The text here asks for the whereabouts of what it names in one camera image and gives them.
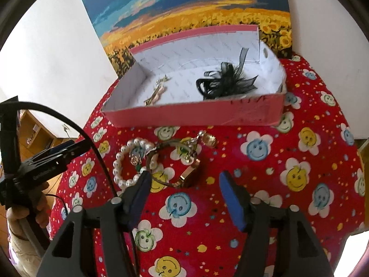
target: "gold charm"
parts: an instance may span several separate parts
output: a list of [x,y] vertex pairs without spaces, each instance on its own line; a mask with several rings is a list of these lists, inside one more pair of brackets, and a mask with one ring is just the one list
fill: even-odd
[[204,130],[200,130],[196,137],[188,140],[185,144],[192,150],[194,150],[199,139],[205,146],[209,148],[215,148],[218,143],[217,138],[215,136],[211,135],[210,133],[207,133]]
[[156,81],[156,89],[154,90],[154,93],[151,95],[151,97],[144,101],[145,106],[153,105],[160,99],[160,95],[167,89],[162,83],[169,80],[170,78],[165,75],[163,78]]

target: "blue gripper pad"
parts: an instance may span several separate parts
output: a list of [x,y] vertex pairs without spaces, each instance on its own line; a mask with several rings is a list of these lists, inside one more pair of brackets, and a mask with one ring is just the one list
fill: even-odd
[[235,225],[239,231],[244,232],[247,226],[244,207],[241,204],[239,196],[235,192],[235,189],[238,186],[233,181],[232,176],[228,171],[223,171],[220,173],[219,186],[222,196],[227,204],[228,212],[231,216],[233,225]]

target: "pearl bracelet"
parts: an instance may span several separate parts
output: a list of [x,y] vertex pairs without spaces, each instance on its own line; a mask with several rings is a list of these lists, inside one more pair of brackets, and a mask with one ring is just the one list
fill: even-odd
[[[151,151],[155,145],[149,142],[147,139],[142,139],[136,137],[127,142],[127,145],[123,145],[120,148],[120,152],[116,155],[116,160],[113,162],[113,175],[114,182],[119,186],[119,188],[124,191],[127,187],[135,185],[140,178],[143,171],[146,171],[145,166],[141,166],[146,154]],[[130,163],[136,168],[137,174],[133,176],[133,179],[124,180],[121,176],[122,163],[124,155],[129,154]],[[158,154],[154,155],[150,160],[150,169],[154,170],[158,166]]]

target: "black clamp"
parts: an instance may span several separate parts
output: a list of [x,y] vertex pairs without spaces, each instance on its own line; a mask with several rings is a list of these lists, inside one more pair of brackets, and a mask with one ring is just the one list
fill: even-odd
[[297,207],[272,207],[237,185],[224,171],[219,185],[233,224],[248,234],[234,277],[262,277],[269,229],[278,229],[273,277],[333,277],[328,259],[309,221]]

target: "bracelet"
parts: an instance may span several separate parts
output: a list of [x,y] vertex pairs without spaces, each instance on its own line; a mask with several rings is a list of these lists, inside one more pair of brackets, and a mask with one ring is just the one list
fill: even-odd
[[[114,182],[119,188],[124,191],[127,187],[135,185],[141,176],[141,173],[146,170],[145,166],[142,166],[142,162],[146,157],[146,154],[154,148],[154,144],[147,139],[136,137],[127,142],[127,145],[123,145],[120,148],[120,152],[116,155],[116,160],[113,162],[113,175]],[[137,174],[132,179],[124,180],[121,176],[123,169],[121,161],[124,159],[124,155],[129,154],[130,163],[135,167]],[[151,169],[156,169],[158,156],[152,156],[149,166]]]
[[166,147],[176,147],[180,149],[184,149],[188,152],[188,158],[187,161],[190,163],[193,158],[193,162],[183,171],[183,173],[180,175],[179,180],[175,183],[168,183],[159,180],[158,178],[151,176],[153,180],[155,180],[157,183],[160,183],[162,185],[165,185],[167,187],[172,188],[182,188],[182,187],[189,187],[192,183],[192,177],[194,175],[194,172],[200,165],[200,159],[197,158],[197,153],[191,148],[191,146],[188,146],[184,143],[181,143],[179,139],[170,139],[165,142],[161,142],[158,145],[156,145],[152,150],[150,150],[146,155],[146,169],[150,173],[152,171],[150,164],[155,155],[158,155],[158,151],[166,148]]

